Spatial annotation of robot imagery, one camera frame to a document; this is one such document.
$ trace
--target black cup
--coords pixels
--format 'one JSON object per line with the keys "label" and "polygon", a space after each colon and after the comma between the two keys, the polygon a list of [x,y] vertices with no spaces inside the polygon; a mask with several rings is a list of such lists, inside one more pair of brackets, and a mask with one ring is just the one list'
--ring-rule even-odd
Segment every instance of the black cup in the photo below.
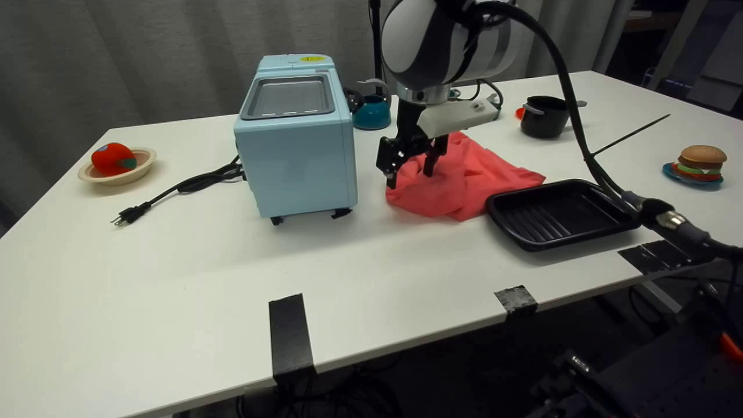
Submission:
{"label": "black cup", "polygon": [[549,96],[532,96],[524,104],[520,131],[528,138],[560,138],[568,119],[566,103]]}

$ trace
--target plug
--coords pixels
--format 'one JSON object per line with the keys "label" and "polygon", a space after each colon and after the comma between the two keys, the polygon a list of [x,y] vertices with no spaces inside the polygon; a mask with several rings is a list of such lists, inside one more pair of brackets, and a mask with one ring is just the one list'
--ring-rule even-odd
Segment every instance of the plug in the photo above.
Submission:
{"label": "plug", "polygon": [[148,210],[150,210],[154,204],[150,202],[144,202],[144,204],[140,204],[140,207],[130,207],[130,210],[122,210],[121,215],[118,215],[118,218],[114,218],[114,226],[133,226],[133,223],[137,223]]}

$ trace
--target white table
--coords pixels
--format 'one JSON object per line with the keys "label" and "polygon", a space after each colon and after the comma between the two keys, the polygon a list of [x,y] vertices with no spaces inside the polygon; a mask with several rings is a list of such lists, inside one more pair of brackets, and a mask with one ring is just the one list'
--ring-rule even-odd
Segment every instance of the white table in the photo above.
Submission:
{"label": "white table", "polygon": [[[592,146],[662,125],[602,157],[626,188],[676,202],[693,223],[741,245],[743,124],[595,72],[574,74]],[[513,110],[558,79],[499,85],[503,119],[469,131],[547,182],[589,179],[571,135],[534,142]],[[301,292],[320,373],[497,325],[497,291],[524,285],[549,309],[639,280],[618,248],[656,240],[636,230],[528,255],[487,218],[427,222],[390,210],[374,167],[381,133],[357,133],[353,216],[258,218],[245,184],[174,197],[133,227],[122,207],[228,162],[234,117],[108,131],[102,142],[157,151],[160,167],[126,194],[88,191],[76,169],[0,243],[0,417],[157,417],[274,387],[266,302]],[[727,186],[699,194],[659,165],[693,142],[729,154]]]}

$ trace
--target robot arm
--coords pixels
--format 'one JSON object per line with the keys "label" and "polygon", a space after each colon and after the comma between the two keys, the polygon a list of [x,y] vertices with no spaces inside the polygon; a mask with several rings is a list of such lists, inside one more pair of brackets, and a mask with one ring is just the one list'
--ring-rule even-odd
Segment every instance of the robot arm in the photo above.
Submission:
{"label": "robot arm", "polygon": [[439,104],[453,85],[503,74],[518,52],[510,22],[476,17],[476,0],[396,0],[382,25],[382,61],[409,103]]}
{"label": "robot arm", "polygon": [[455,87],[503,74],[518,53],[508,18],[482,9],[513,0],[396,0],[382,25],[382,61],[396,79],[396,138],[379,144],[375,167],[395,188],[396,169],[427,154],[425,174],[445,154],[447,133],[499,117],[502,103],[489,96],[457,100]]}

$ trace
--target red cloth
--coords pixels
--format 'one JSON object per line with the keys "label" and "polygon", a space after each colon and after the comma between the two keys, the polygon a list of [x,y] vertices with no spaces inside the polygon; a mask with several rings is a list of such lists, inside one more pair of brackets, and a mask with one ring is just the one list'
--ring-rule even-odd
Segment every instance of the red cloth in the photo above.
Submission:
{"label": "red cloth", "polygon": [[415,157],[396,173],[396,188],[387,188],[387,204],[429,216],[466,222],[486,211],[495,194],[523,191],[544,184],[544,174],[513,167],[461,133],[447,135],[445,157],[434,178],[422,174],[425,157]]}

